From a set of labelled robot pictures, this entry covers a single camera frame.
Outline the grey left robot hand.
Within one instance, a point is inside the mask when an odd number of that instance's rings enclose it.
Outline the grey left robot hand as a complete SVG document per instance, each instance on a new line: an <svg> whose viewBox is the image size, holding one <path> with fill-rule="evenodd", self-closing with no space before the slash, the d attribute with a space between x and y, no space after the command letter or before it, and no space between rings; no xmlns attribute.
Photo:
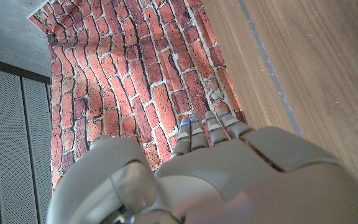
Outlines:
<svg viewBox="0 0 358 224"><path fill-rule="evenodd" d="M358 223L358 177L280 128L227 111L183 118L169 161L132 138L97 137L63 176L48 223Z"/></svg>

